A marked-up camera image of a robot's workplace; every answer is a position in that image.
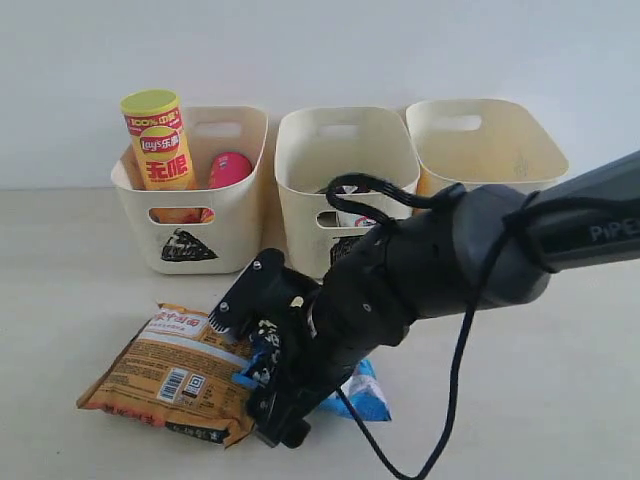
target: barcode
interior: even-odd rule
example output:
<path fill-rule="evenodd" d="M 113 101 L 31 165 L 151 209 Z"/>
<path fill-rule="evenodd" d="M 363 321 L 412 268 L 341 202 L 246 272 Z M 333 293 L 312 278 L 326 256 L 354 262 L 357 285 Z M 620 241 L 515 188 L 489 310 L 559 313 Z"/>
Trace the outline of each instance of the barcode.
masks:
<path fill-rule="evenodd" d="M 176 398 L 176 394 L 178 393 L 178 389 L 185 377 L 187 376 L 186 370 L 182 370 L 181 368 L 174 368 L 169 372 L 167 379 L 162 384 L 162 388 L 158 393 L 158 398 L 160 400 L 165 400 L 167 402 L 173 403 Z"/>

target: white table surface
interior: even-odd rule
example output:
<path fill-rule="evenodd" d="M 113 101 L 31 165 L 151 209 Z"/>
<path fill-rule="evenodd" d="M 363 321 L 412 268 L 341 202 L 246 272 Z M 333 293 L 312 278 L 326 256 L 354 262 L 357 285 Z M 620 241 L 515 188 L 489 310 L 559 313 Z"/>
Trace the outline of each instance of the white table surface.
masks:
<path fill-rule="evenodd" d="M 154 311 L 208 310 L 229 276 L 143 264 L 111 189 L 0 193 L 0 478 L 391 478 L 355 423 L 312 415 L 298 450 L 223 451 L 76 398 Z M 638 262 L 558 275 L 538 302 L 477 316 L 459 416 L 433 479 L 640 478 Z M 459 317 L 373 355 L 393 422 L 372 430 L 415 473 L 440 434 Z"/>

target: black label on basket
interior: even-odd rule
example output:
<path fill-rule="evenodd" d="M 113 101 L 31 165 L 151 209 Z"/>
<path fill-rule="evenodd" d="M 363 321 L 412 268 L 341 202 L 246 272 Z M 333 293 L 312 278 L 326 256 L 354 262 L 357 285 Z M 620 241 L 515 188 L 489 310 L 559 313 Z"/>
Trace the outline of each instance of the black label on basket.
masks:
<path fill-rule="evenodd" d="M 189 232 L 176 228 L 162 247 L 165 262 L 199 262 L 215 260 L 218 256 Z"/>
<path fill-rule="evenodd" d="M 338 259 L 344 257 L 351 251 L 353 246 L 358 243 L 364 235 L 354 235 L 351 237 L 340 237 L 336 244 L 329 250 L 329 261 L 333 265 Z"/>

